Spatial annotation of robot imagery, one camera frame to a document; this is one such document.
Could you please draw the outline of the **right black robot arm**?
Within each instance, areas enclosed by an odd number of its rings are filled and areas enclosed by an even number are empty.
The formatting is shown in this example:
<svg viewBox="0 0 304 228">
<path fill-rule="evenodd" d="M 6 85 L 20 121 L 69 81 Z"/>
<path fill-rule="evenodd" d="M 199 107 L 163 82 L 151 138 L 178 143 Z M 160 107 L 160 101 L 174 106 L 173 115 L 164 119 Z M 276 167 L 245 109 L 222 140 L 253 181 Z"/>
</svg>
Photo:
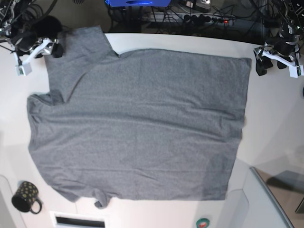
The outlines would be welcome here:
<svg viewBox="0 0 304 228">
<path fill-rule="evenodd" d="M 50 16 L 55 7 L 54 0 L 44 11 L 34 0 L 2 0 L 0 2 L 0 39 L 11 45 L 17 64 L 25 61 L 20 57 L 27 55 L 28 62 L 33 58 L 52 55 L 62 57 L 64 49 L 58 41 L 63 30 L 61 22 Z"/>
</svg>

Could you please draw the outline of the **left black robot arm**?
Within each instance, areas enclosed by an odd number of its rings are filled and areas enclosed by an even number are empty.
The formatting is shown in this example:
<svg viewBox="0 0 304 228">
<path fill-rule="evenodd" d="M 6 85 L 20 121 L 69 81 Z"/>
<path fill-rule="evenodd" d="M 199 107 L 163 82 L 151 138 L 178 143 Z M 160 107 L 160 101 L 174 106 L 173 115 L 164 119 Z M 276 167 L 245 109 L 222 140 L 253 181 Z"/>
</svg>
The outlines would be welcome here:
<svg viewBox="0 0 304 228">
<path fill-rule="evenodd" d="M 276 8 L 277 16 L 264 15 L 256 8 L 264 27 L 277 28 L 275 36 L 267 38 L 264 45 L 255 48 L 256 72 L 259 76 L 273 67 L 272 60 L 277 61 L 279 69 L 289 69 L 292 78 L 304 75 L 304 66 L 300 63 L 300 51 L 304 47 L 304 2 L 302 0 L 273 0 L 271 5 Z"/>
</svg>

